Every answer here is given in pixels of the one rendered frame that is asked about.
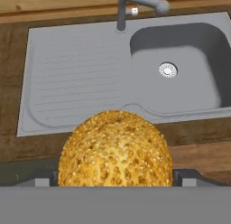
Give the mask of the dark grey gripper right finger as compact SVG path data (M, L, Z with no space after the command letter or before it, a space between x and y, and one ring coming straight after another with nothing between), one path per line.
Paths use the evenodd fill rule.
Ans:
M195 169L174 169L173 185L175 187L227 187L227 183L209 179Z

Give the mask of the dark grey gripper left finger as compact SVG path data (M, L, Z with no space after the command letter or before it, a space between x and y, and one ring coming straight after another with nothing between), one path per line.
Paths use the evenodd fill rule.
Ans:
M39 169L32 173L28 178L11 182L10 186L16 187L57 187L57 169Z

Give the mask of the golden seeded bread roll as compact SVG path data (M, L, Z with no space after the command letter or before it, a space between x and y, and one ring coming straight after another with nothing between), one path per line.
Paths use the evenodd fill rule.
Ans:
M124 111L102 112L79 125L63 146L58 185L171 187L171 152L151 122Z

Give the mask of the grey sink with drainer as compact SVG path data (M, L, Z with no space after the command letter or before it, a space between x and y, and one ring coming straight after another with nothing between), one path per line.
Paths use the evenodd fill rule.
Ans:
M231 117L231 18L192 14L32 28L17 134L119 109L154 124Z

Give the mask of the grey sink tap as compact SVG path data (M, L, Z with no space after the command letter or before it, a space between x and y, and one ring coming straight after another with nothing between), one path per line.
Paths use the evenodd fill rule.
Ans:
M128 15L139 14L139 5L150 7L158 14L167 14L170 10L170 4L166 0L118 0L116 29L119 32L125 31Z

